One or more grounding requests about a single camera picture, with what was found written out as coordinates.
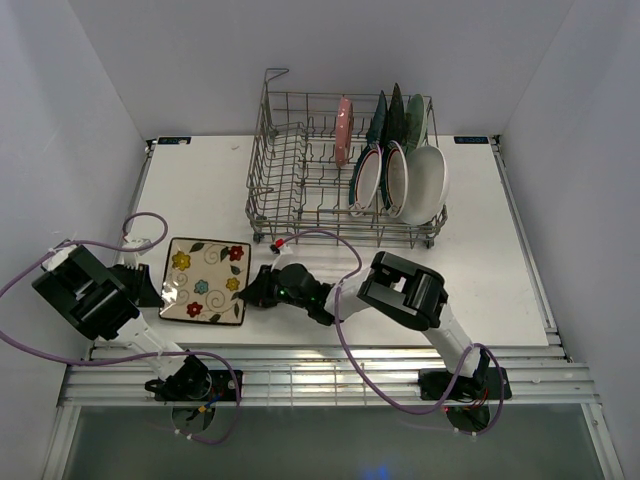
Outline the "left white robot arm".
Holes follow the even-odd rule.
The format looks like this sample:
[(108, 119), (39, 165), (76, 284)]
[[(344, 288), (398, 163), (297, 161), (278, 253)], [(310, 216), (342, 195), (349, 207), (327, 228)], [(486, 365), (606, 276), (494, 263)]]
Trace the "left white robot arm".
[(40, 265), (32, 287), (89, 340), (114, 341), (145, 360), (157, 375), (145, 389), (159, 401), (205, 397), (212, 387), (206, 365), (147, 323), (145, 308), (158, 308), (149, 266), (125, 262), (105, 266), (86, 247), (64, 247)]

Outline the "round plate teal red rim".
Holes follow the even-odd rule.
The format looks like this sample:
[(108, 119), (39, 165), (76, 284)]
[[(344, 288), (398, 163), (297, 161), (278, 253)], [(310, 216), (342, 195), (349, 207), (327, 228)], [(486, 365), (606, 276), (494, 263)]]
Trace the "round plate teal red rim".
[(384, 150), (381, 194), (389, 217), (397, 218), (402, 213), (408, 194), (408, 166), (401, 145), (390, 141)]

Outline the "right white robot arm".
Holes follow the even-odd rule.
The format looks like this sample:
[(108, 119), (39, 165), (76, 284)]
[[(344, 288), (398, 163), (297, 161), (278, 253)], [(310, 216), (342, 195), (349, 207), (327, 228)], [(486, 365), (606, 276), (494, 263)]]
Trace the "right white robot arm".
[(410, 260), (381, 251), (369, 267), (336, 284), (320, 282), (300, 263), (276, 261), (261, 266), (239, 298), (261, 309), (294, 306), (324, 326), (376, 311), (422, 333), (437, 350), (446, 370), (429, 374), (430, 386), (447, 386), (451, 380), (455, 400), (485, 394), (488, 356), (455, 318), (442, 275)]

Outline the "cream floral square plate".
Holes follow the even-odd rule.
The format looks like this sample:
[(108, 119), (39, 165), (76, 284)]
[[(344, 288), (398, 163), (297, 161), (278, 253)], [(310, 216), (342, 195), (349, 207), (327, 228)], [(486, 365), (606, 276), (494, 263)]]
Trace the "cream floral square plate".
[(242, 325), (245, 303), (239, 293), (248, 286), (250, 266), (248, 243), (172, 238), (159, 317), (193, 324)]

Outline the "black floral square plate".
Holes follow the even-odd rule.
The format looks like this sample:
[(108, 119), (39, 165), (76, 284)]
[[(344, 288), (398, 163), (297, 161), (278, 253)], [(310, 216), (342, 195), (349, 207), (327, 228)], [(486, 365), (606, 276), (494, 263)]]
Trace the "black floral square plate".
[(405, 128), (404, 100), (399, 84), (395, 83), (381, 135), (382, 145), (386, 147), (391, 141), (402, 143)]

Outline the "teal square plate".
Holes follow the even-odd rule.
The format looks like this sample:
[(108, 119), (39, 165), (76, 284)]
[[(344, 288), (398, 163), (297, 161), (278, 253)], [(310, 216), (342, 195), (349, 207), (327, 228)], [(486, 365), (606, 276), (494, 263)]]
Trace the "teal square plate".
[(369, 129), (365, 135), (365, 139), (367, 145), (370, 147), (373, 146), (382, 146), (382, 137), (383, 130), (385, 126), (387, 115), (387, 100), (386, 95), (383, 90), (380, 91), (378, 95), (378, 101), (376, 105), (375, 112), (373, 117), (370, 120)]

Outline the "pink dotted scalloped plate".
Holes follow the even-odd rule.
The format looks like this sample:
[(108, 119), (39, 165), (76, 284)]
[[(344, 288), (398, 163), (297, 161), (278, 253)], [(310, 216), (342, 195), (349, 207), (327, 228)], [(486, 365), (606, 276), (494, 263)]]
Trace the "pink dotted scalloped plate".
[(344, 167), (349, 161), (353, 125), (353, 104), (348, 98), (342, 97), (335, 125), (335, 163), (338, 168)]

